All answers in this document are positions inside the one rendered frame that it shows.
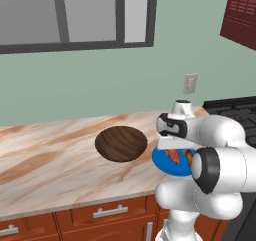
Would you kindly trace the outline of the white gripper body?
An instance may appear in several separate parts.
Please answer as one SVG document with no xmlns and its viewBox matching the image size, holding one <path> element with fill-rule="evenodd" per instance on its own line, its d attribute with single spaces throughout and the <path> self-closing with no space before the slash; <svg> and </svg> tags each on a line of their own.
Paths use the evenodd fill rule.
<svg viewBox="0 0 256 241">
<path fill-rule="evenodd" d="M 157 138 L 156 147 L 158 150 L 173 150 L 196 148 L 197 144 L 175 136 L 161 136 Z"/>
</svg>

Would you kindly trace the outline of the orange sweet potato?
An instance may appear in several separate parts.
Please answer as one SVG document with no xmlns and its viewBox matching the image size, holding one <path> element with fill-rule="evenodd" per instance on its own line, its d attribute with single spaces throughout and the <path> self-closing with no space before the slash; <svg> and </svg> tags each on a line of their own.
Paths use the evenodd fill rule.
<svg viewBox="0 0 256 241">
<path fill-rule="evenodd" d="M 179 164 L 180 163 L 180 157 L 179 153 L 176 149 L 172 149 L 168 151 L 169 158 L 175 163 Z"/>
</svg>

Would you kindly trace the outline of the brown chicken drumstick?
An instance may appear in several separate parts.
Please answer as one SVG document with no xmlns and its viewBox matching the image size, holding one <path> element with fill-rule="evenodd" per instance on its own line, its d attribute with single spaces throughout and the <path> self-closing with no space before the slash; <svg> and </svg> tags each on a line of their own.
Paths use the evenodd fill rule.
<svg viewBox="0 0 256 241">
<path fill-rule="evenodd" d="M 191 166 L 192 160 L 193 160 L 193 152 L 192 152 L 192 150 L 187 149 L 185 151 L 185 155 L 186 155 L 186 158 L 187 158 L 187 161 L 188 161 L 188 165 Z"/>
</svg>

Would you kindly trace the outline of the brown wooden plate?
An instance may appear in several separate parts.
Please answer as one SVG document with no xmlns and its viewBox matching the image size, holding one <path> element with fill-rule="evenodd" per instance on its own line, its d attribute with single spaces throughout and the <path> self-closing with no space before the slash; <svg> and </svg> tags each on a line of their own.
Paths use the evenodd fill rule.
<svg viewBox="0 0 256 241">
<path fill-rule="evenodd" d="M 105 159 L 124 163 L 139 158 L 148 141 L 138 129 L 129 126 L 113 126 L 101 131 L 95 139 L 97 152 Z"/>
</svg>

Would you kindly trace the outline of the blue bowl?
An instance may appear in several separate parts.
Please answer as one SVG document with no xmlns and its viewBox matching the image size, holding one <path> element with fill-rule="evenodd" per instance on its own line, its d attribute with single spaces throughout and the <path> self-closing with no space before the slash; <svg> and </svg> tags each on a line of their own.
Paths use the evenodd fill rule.
<svg viewBox="0 0 256 241">
<path fill-rule="evenodd" d="M 194 148 L 187 148 L 192 150 L 193 156 L 195 154 Z M 157 147 L 154 148 L 152 152 L 152 161 L 155 166 L 162 172 L 172 175 L 172 176 L 190 176 L 191 166 L 188 165 L 188 161 L 185 155 L 187 149 L 176 149 L 179 153 L 180 163 L 175 164 L 168 155 L 169 150 L 158 150 Z"/>
</svg>

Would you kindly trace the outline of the black hob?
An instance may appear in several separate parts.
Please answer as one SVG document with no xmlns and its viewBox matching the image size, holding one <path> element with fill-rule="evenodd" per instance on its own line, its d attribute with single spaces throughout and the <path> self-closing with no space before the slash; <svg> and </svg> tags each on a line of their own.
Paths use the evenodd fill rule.
<svg viewBox="0 0 256 241">
<path fill-rule="evenodd" d="M 246 132 L 246 142 L 256 149 L 256 96 L 206 101 L 209 114 L 227 116 L 239 122 Z M 256 192 L 242 193 L 243 210 L 230 221 L 221 241 L 256 241 Z"/>
</svg>

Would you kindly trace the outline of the wide red-brown drawer front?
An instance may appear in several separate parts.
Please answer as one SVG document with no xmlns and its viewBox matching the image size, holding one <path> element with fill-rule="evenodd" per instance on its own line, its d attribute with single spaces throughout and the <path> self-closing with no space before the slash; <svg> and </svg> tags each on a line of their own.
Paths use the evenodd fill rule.
<svg viewBox="0 0 256 241">
<path fill-rule="evenodd" d="M 104 210 L 114 209 L 119 204 L 127 207 L 128 212 L 102 218 L 93 218 L 93 213 L 99 208 Z M 153 216 L 155 215 L 156 208 L 155 196 L 148 195 L 72 209 L 71 220 L 74 227 L 87 228 L 124 220 L 133 220 L 144 216 Z"/>
</svg>

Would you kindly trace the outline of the red-brown cupboard door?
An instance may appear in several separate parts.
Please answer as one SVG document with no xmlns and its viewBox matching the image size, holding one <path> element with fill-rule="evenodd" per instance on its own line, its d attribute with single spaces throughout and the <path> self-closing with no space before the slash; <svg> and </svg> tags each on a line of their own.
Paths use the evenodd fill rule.
<svg viewBox="0 0 256 241">
<path fill-rule="evenodd" d="M 153 222 L 154 216 L 122 221 L 104 226 L 66 232 L 63 241 L 146 241 L 147 223 Z"/>
</svg>

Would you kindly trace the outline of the dark grey framed window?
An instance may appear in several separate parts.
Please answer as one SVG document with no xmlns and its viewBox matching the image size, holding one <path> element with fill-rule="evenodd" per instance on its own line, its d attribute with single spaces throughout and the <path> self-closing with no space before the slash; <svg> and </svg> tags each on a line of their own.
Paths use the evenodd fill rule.
<svg viewBox="0 0 256 241">
<path fill-rule="evenodd" d="M 151 47 L 157 0 L 0 0 L 0 54 Z"/>
</svg>

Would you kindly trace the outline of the grey wall switch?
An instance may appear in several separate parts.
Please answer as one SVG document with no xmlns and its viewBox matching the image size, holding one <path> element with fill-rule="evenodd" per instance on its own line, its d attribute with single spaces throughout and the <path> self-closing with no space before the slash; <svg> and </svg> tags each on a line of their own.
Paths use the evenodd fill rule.
<svg viewBox="0 0 256 241">
<path fill-rule="evenodd" d="M 184 80 L 184 94 L 191 94 L 195 92 L 196 84 L 197 84 L 198 74 L 186 74 Z"/>
</svg>

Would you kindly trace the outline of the dark red wall cupboard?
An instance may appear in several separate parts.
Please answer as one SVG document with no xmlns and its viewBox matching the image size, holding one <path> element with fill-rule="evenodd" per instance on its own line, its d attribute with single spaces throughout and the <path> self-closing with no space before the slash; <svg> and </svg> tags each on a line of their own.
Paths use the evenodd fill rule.
<svg viewBox="0 0 256 241">
<path fill-rule="evenodd" d="M 220 35 L 256 51 L 256 0 L 228 0 Z"/>
</svg>

